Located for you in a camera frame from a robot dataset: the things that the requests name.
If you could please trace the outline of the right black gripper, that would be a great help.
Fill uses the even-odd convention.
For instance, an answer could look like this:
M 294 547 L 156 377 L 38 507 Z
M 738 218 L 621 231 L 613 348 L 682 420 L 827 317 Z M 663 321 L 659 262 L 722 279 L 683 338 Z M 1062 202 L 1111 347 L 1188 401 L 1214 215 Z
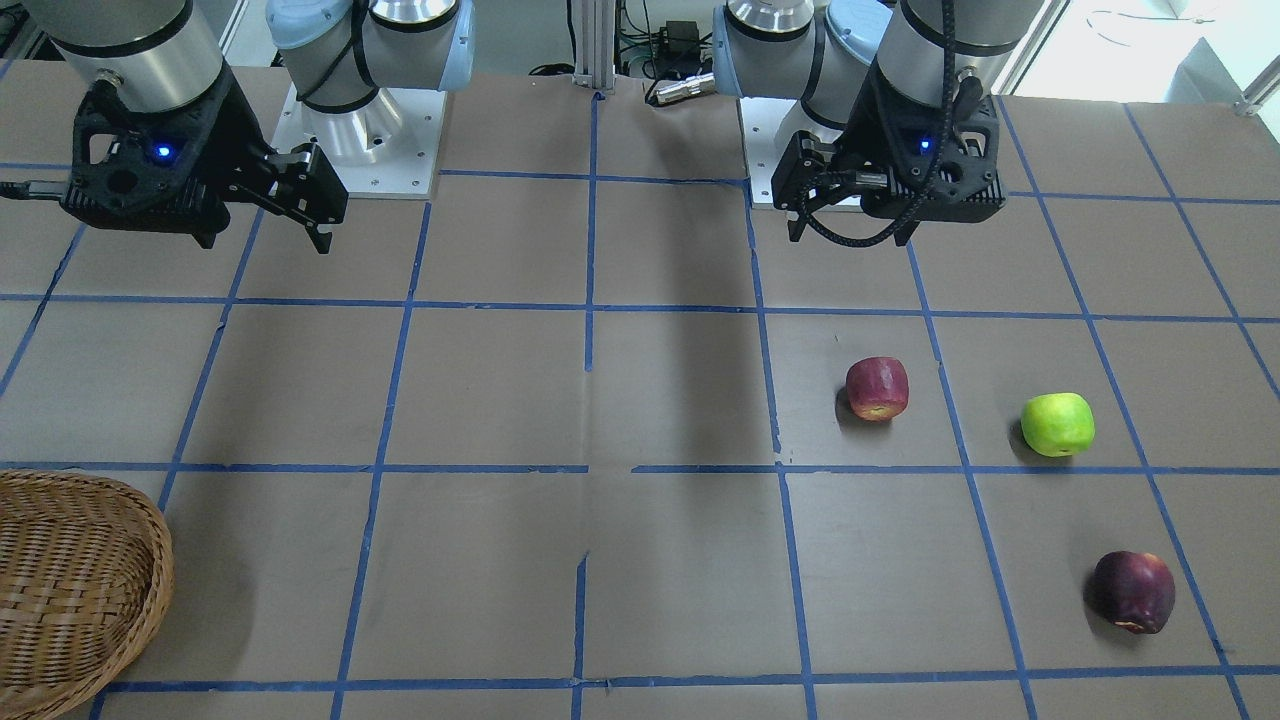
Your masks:
M 132 111 L 123 85 L 101 69 L 79 104 L 63 210 L 93 228 L 189 234 L 210 249 L 229 225 L 227 205 L 252 202 L 330 252 L 349 202 L 342 178 L 319 143 L 274 154 L 229 67 L 166 111 Z

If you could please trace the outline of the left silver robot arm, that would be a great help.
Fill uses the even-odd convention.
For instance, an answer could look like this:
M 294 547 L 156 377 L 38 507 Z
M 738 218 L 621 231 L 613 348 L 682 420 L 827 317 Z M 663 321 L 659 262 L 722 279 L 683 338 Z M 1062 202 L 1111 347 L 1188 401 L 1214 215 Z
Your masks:
M 1001 211 L 1000 123 L 989 82 L 1029 33 L 1034 1 L 724 1 L 713 17 L 716 87 L 791 100 L 768 182 L 791 242 L 906 246 L 925 223 Z

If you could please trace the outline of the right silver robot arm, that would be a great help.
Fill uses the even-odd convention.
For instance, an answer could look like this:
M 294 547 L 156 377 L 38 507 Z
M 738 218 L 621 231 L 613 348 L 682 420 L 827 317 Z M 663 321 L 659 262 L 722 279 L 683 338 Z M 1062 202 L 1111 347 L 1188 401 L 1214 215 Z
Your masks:
M 303 228 L 326 254 L 349 201 L 342 167 L 410 155 L 399 91 L 465 88 L 471 1 L 270 1 L 268 29 L 302 135 L 271 145 L 192 1 L 28 1 L 87 82 L 63 182 L 4 182 L 97 229 L 187 234 L 214 246 L 229 205 Z

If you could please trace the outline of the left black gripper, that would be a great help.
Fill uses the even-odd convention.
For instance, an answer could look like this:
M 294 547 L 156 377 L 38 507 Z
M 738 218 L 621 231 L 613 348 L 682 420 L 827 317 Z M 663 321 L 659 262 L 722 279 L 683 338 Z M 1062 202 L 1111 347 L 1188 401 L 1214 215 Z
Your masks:
M 1000 123 L 993 99 L 969 69 L 948 79 L 941 97 L 940 105 L 911 100 L 873 63 L 842 146 L 796 131 L 771 177 L 774 208 L 788 214 L 788 241 L 797 243 L 806 228 L 809 193 L 813 211 L 863 209 L 868 217 L 888 220 L 890 225 L 864 241 L 867 247 L 887 238 L 904 246 L 922 223 L 980 223 L 1002 209 L 1006 195 L 998 178 Z M 861 195 L 828 178 L 805 190 L 813 151 L 819 174 L 878 173 L 887 184 Z

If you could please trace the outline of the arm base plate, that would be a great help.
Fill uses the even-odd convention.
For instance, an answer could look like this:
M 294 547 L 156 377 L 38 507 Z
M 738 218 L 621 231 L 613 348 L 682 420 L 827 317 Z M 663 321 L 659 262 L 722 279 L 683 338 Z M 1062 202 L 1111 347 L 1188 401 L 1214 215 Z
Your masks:
M 305 106 L 289 87 L 271 145 L 317 142 L 352 199 L 429 200 L 449 100 L 442 91 L 381 88 L 369 105 L 332 114 Z
M 832 128 L 810 118 L 797 99 L 740 97 L 739 118 L 755 210 L 774 209 L 772 176 L 795 132 L 809 131 L 820 142 L 832 143 L 844 131 L 842 126 Z

